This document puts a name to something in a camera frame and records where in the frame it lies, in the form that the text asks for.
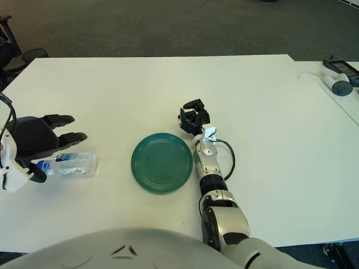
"black joint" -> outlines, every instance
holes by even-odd
[[[226,233],[223,235],[223,239],[227,245],[238,245],[247,238],[248,236],[242,233]]]
[[[203,209],[206,209],[210,206],[218,206],[218,207],[237,207],[235,203],[232,201],[224,201],[224,200],[212,200],[211,195],[208,195],[205,197],[203,203],[202,203]]]
[[[46,122],[46,124],[49,126],[50,129],[63,127],[75,121],[75,119],[70,115],[58,115],[58,114],[45,115],[42,119]]]
[[[224,191],[228,190],[224,179],[220,175],[216,174],[206,175],[203,177],[200,181],[200,189],[202,195],[216,189],[221,189]]]
[[[207,208],[202,214],[203,243],[220,251],[218,224],[212,208]]]
[[[77,145],[81,141],[87,139],[84,133],[66,133],[59,136],[59,150],[67,149],[73,145]]]

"plastic water bottle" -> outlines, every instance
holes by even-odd
[[[97,161],[97,156],[92,153],[64,153],[53,159],[39,161],[37,167],[48,177],[82,177],[95,174]]]

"wire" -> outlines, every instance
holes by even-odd
[[[211,135],[209,136],[209,138],[212,138],[212,137],[215,135],[215,133],[217,133],[217,129],[214,131],[213,134],[211,134]]]
[[[305,75],[312,75],[312,76],[317,76],[317,77],[321,77],[321,75],[319,74],[316,74],[316,73],[313,73],[313,72],[309,72],[309,71],[305,71],[304,73],[302,73],[298,80],[302,80],[302,78],[305,76]]]
[[[1,133],[0,133],[0,143],[1,143],[2,136],[4,135],[5,129],[6,129],[7,125],[8,125],[8,123],[10,122],[11,117],[12,117],[12,120],[13,120],[12,130],[14,129],[15,124],[16,124],[16,113],[15,113],[15,110],[14,110],[12,104],[11,104],[11,100],[5,94],[3,94],[2,92],[0,93],[0,100],[3,101],[10,108],[9,116],[7,117],[7,120],[5,121],[5,124],[2,127],[2,130],[1,130]],[[1,155],[0,155],[0,169],[2,169],[2,168],[3,168],[3,166],[2,166],[2,163],[1,163]],[[2,178],[2,189],[6,189],[5,188],[6,180],[7,180],[7,177],[6,177],[6,174],[4,174],[4,176]]]
[[[231,171],[229,171],[228,175],[226,175],[224,177],[224,181],[226,181],[228,178],[231,177],[231,175],[233,174],[233,171],[234,171],[234,167],[236,166],[236,156],[234,155],[234,151],[233,151],[233,148],[230,146],[230,144],[228,142],[226,142],[225,140],[220,140],[220,139],[217,139],[217,140],[211,140],[212,142],[221,142],[221,143],[224,143],[229,151],[231,152],[231,155],[232,155],[232,160],[233,160],[233,164],[232,164],[232,168],[231,168]]]

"black cable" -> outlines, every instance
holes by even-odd
[[[229,148],[229,151],[231,152],[233,164],[232,164],[231,171],[229,171],[228,175],[224,177],[224,181],[226,181],[228,178],[231,177],[231,175],[234,171],[234,167],[236,166],[236,156],[234,155],[233,148],[230,146],[230,144],[228,142],[225,142],[225,140],[216,139],[216,140],[211,140],[211,141],[224,143]]]
[[[3,93],[0,93],[0,100],[3,101],[9,108],[10,108],[10,113],[9,113],[9,116],[7,117],[7,120],[5,121],[5,124],[1,130],[1,133],[0,133],[0,143],[1,143],[1,139],[2,139],[2,136],[4,135],[4,132],[5,132],[5,129],[8,125],[8,123],[10,122],[10,119],[12,117],[12,120],[13,120],[13,125],[12,125],[12,129],[14,128],[15,126],[15,123],[16,123],[16,113],[15,113],[15,110],[11,104],[11,100]],[[2,169],[3,166],[2,166],[2,163],[1,163],[1,155],[0,155],[0,169]],[[6,177],[6,174],[4,174],[3,178],[2,178],[2,189],[5,189],[5,185],[6,185],[6,180],[7,180],[7,177]]]
[[[209,138],[211,139],[211,138],[212,138],[212,136],[214,136],[214,135],[215,135],[215,133],[217,133],[217,129],[214,131],[214,133],[213,133],[213,134],[211,134],[211,135],[209,136]]]

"black device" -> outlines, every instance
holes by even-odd
[[[332,85],[332,91],[338,96],[347,96],[353,91],[353,85],[347,81],[337,81]]]
[[[346,74],[350,84],[353,85],[353,87],[359,87],[359,71],[343,59],[332,55],[330,58],[323,60],[323,65],[338,74]]]

